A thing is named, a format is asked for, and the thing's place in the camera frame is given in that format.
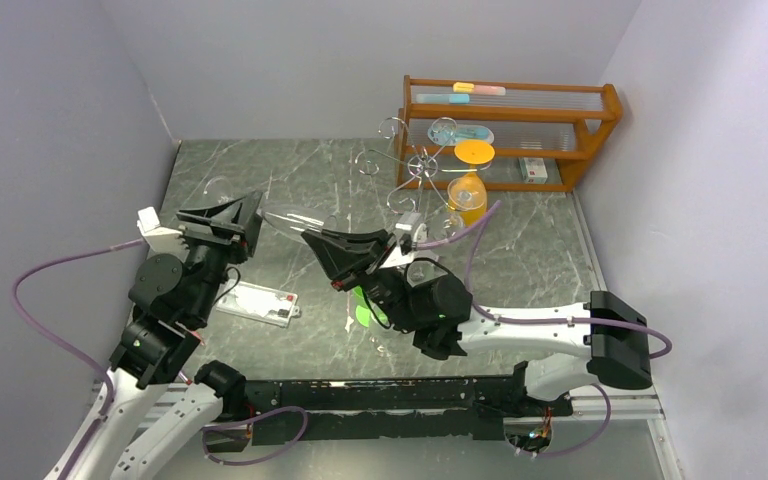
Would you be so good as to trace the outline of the clear wine glass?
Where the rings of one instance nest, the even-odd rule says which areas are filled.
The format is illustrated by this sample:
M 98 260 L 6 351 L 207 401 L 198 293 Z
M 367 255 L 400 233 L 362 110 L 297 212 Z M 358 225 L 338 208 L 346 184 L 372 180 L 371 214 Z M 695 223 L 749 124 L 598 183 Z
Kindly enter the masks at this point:
M 212 207 L 236 198 L 236 193 L 228 178 L 217 176 L 206 183 L 200 195 L 198 206 Z M 281 235 L 304 243 L 301 234 L 305 230 L 333 230 L 338 227 L 335 215 L 314 208 L 276 203 L 264 198 L 259 207 L 259 215 Z
M 372 348 L 379 357 L 387 358 L 396 353 L 401 334 L 392 329 L 381 329 L 375 324 L 369 328 Z
M 456 236 L 480 220 L 488 208 L 484 182 L 473 173 L 452 180 L 447 205 L 428 222 L 428 238 L 442 241 Z

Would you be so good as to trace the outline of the orange plastic wine glass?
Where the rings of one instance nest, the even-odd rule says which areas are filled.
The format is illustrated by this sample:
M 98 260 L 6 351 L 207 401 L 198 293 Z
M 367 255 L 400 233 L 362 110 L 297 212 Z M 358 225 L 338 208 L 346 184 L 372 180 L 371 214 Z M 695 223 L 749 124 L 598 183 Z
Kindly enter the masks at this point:
M 466 170 L 449 183 L 447 207 L 470 227 L 487 212 L 487 190 L 478 171 L 492 162 L 495 150 L 484 140 L 467 139 L 455 145 L 454 156 Z

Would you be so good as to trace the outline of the clear plastic card case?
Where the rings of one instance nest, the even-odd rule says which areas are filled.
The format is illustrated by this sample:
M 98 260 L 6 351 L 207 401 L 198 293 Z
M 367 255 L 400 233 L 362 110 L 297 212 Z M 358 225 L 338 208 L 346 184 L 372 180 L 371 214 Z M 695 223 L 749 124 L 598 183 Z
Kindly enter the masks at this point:
M 217 311 L 280 328 L 301 316 L 298 295 L 240 282 L 218 299 Z

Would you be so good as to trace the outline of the small white box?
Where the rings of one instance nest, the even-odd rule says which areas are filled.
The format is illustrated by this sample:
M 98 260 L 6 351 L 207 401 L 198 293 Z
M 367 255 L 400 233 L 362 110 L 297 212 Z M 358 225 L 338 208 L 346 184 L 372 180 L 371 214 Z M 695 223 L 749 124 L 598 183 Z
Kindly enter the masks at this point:
M 520 157 L 519 168 L 527 184 L 545 184 L 548 181 L 548 169 L 543 158 Z

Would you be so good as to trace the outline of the green plastic wine glass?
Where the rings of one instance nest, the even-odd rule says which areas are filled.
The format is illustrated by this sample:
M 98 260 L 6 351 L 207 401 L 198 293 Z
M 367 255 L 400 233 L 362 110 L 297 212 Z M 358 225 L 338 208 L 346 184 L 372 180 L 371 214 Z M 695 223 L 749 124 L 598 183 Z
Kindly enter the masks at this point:
M 364 290 L 357 286 L 351 290 L 354 297 L 354 316 L 353 318 L 362 327 L 369 329 L 373 325 L 390 327 L 389 320 L 385 313 L 374 302 L 367 298 Z

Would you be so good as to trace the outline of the yellow pink eraser bar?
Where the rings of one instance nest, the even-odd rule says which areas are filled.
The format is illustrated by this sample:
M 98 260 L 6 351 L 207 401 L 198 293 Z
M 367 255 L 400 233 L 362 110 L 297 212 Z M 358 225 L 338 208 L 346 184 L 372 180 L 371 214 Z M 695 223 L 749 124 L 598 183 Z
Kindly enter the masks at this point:
M 485 96 L 505 96 L 506 88 L 497 85 L 474 84 L 468 82 L 455 82 L 452 85 L 454 93 Z

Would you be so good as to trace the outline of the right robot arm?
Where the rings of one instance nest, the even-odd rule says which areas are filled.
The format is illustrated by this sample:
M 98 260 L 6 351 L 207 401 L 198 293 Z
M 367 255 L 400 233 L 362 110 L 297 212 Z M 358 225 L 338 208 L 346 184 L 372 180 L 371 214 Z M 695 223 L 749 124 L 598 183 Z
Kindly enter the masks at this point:
M 385 230 L 366 234 L 307 229 L 312 250 L 333 289 L 361 291 L 373 319 L 385 330 L 409 334 L 423 355 L 444 361 L 484 350 L 535 350 L 523 378 L 509 389 L 513 408 L 536 413 L 548 401 L 590 384 L 646 390 L 653 384 L 645 317 L 609 291 L 585 302 L 552 308 L 490 309 L 476 304 L 463 280 L 431 259 L 434 274 L 418 284 L 410 270 L 389 264 L 411 253 L 406 238 Z

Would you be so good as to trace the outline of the chrome wine glass rack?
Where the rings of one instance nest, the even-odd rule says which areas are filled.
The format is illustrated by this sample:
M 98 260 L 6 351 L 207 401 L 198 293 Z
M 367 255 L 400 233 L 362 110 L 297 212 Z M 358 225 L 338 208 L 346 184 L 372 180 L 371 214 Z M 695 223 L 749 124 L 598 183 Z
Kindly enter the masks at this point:
M 443 116 L 432 121 L 431 125 L 457 126 L 457 120 Z M 454 147 L 441 147 L 432 141 L 430 147 L 420 146 L 409 140 L 410 126 L 400 117 L 392 116 L 382 120 L 378 126 L 378 135 L 389 142 L 390 149 L 383 151 L 365 148 L 353 155 L 350 164 L 357 172 L 372 177 L 379 173 L 378 158 L 383 158 L 396 165 L 396 172 L 407 173 L 405 180 L 398 180 L 396 186 L 386 195 L 385 205 L 394 214 L 417 212 L 420 210 L 422 191 L 429 189 L 447 205 L 448 195 L 443 194 L 435 184 L 435 177 L 441 173 L 461 176 L 466 167 L 454 156 Z M 478 173 L 491 165 L 480 167 Z

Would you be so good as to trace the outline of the blue oval plate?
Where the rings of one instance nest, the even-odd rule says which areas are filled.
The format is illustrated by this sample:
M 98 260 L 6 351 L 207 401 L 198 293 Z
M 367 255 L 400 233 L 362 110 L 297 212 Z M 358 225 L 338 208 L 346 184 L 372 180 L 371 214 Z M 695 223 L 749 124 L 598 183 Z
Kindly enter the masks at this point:
M 441 147 L 455 146 L 466 140 L 479 140 L 488 144 L 495 141 L 495 135 L 488 127 L 477 124 L 432 125 L 427 129 L 427 137 Z

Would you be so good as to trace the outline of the blue bar on shelf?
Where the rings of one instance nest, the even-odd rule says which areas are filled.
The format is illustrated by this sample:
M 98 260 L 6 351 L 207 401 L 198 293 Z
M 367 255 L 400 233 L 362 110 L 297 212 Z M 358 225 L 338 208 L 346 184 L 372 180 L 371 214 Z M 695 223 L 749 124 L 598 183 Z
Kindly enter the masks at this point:
M 467 105 L 470 100 L 470 95 L 465 93 L 421 93 L 415 96 L 414 102 L 434 105 Z

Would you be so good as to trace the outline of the wooden shelf rack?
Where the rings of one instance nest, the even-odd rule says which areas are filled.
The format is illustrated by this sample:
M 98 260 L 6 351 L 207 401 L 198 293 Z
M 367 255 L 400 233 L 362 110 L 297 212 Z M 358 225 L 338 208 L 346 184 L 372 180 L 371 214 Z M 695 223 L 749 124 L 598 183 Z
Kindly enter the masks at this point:
M 470 95 L 467 105 L 417 104 L 421 93 L 454 93 L 455 82 L 497 85 L 505 96 Z M 430 147 L 426 132 L 433 120 L 447 116 L 459 124 L 488 127 L 495 135 L 496 167 L 515 167 L 520 157 L 546 162 L 548 181 L 527 184 L 490 180 L 491 191 L 570 192 L 584 177 L 624 115 L 616 88 L 510 82 L 456 81 L 405 76 L 398 117 L 410 126 L 409 140 Z

